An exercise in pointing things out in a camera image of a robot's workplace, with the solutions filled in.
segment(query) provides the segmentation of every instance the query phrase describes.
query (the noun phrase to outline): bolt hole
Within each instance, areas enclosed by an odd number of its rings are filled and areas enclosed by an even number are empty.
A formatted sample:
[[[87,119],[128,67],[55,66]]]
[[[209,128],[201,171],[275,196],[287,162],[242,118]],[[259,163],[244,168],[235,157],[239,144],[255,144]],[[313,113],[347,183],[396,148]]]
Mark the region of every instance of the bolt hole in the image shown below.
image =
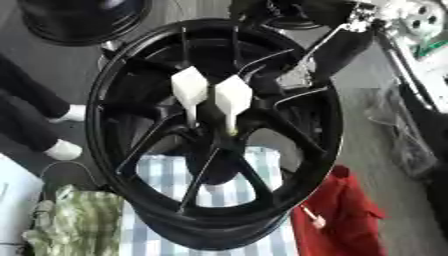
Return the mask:
[[[429,21],[429,24],[434,24],[437,21],[437,17],[436,16],[431,16],[431,17],[429,17],[428,21]]]
[[[425,6],[423,6],[423,7],[420,7],[420,9],[418,9],[418,13],[419,14],[425,14],[426,13],[426,7]]]
[[[416,20],[416,21],[414,21],[414,22],[412,22],[412,27],[413,28],[419,28],[420,27],[420,21],[419,20]]]

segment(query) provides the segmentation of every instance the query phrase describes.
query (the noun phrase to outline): rim lip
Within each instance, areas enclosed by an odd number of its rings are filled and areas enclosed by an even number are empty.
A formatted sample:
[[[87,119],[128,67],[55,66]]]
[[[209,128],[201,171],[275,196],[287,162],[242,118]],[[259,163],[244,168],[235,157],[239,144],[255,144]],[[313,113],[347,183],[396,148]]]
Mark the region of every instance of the rim lip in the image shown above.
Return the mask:
[[[273,218],[284,214],[286,211],[292,209],[296,205],[299,205],[301,202],[306,200],[314,191],[319,187],[325,177],[330,173],[336,158],[339,154],[341,140],[342,140],[342,130],[343,130],[343,121],[342,121],[342,109],[339,103],[339,98],[337,93],[331,84],[328,81],[328,93],[334,94],[332,97],[327,97],[329,101],[329,105],[334,106],[334,116],[331,116],[333,119],[333,129],[334,133],[331,144],[332,148],[328,148],[328,155],[331,157],[324,158],[319,164],[318,172],[321,174],[319,177],[314,177],[315,179],[309,183],[305,183],[306,188],[302,189],[301,193],[297,193],[294,196],[288,198],[288,200],[282,200],[282,205],[276,206],[274,209],[269,209],[268,211],[263,211],[259,214],[249,214],[243,217],[238,218],[238,220],[229,220],[229,218],[225,218],[222,216],[213,217],[213,218],[197,218],[185,215],[178,215],[172,211],[169,211],[163,207],[154,207],[154,205],[149,205],[146,202],[144,196],[139,195],[133,190],[130,190],[125,181],[119,178],[110,170],[113,169],[111,161],[108,159],[107,149],[105,148],[105,144],[102,136],[96,136],[100,129],[100,112],[97,108],[98,106],[98,98],[100,95],[104,95],[106,92],[105,88],[108,83],[115,79],[115,76],[120,70],[121,67],[124,66],[126,60],[129,56],[134,56],[139,53],[143,49],[145,49],[148,45],[153,42],[160,40],[169,35],[177,34],[180,26],[194,26],[194,27],[224,27],[224,26],[232,26],[234,23],[227,19],[199,19],[199,20],[190,20],[183,21],[177,23],[171,23],[162,27],[159,27],[155,30],[152,30],[148,34],[142,36],[140,39],[137,39],[133,43],[127,45],[123,50],[121,50],[117,55],[105,66],[102,72],[97,77],[93,88],[89,95],[88,107],[87,107],[87,119],[86,119],[86,134],[87,134],[87,142],[94,158],[95,163],[99,167],[102,174],[105,176],[108,183],[116,190],[120,195],[122,195],[127,201],[131,203],[133,207],[139,208],[139,211],[144,211],[148,216],[152,216],[159,220],[165,221],[167,223],[183,225],[183,226],[191,226],[191,227],[231,227],[236,225],[247,225],[250,223],[256,223],[267,218]],[[273,36],[282,41],[290,41],[300,47],[296,42],[291,39],[284,37],[276,32],[270,31],[269,29],[256,27],[251,28],[251,30],[247,30],[247,33],[262,33],[265,36]]]
[[[28,15],[23,14],[23,23],[28,28],[28,30],[35,36],[41,38],[42,40],[61,46],[74,46],[74,47],[82,47],[82,46],[90,46],[97,45],[107,41],[115,40],[131,31],[136,29],[141,22],[148,16],[149,12],[152,8],[152,0],[144,0],[142,2],[143,6],[138,13],[135,13],[129,19],[130,22],[126,23],[123,26],[118,27],[115,30],[112,30],[109,34],[100,35],[100,36],[86,36],[80,39],[73,38],[64,38],[63,36],[57,36],[53,34],[46,33],[43,30],[38,29],[37,27],[31,25],[31,21]]]

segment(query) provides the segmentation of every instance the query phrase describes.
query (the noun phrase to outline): green checkered cloth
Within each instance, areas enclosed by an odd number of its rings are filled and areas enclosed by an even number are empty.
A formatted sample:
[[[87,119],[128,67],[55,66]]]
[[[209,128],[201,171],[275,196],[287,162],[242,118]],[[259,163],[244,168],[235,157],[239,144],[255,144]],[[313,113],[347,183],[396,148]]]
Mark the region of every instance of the green checkered cloth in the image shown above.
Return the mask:
[[[36,256],[118,255],[123,199],[104,192],[58,190],[56,203],[36,208],[33,230],[23,237]]]

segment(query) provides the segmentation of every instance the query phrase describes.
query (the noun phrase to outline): black pants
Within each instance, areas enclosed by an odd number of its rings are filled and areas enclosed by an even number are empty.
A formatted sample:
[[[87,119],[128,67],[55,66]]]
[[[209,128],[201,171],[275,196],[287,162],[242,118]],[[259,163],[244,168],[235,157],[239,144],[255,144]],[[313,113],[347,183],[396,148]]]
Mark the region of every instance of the black pants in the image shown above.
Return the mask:
[[[18,66],[0,54],[0,90],[33,105],[47,118],[59,118],[70,105],[32,80]],[[50,149],[58,137],[47,127],[33,122],[25,113],[0,95],[0,133],[34,151]]]

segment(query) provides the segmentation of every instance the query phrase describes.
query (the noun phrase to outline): white paper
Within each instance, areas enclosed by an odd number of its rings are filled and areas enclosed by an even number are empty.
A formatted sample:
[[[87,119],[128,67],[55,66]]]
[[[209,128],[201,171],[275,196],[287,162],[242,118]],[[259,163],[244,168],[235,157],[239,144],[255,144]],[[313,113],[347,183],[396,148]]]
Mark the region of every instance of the white paper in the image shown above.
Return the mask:
[[[2,154],[0,172],[0,243],[23,243],[22,233],[30,228],[44,183]],[[0,255],[16,254],[0,245]]]

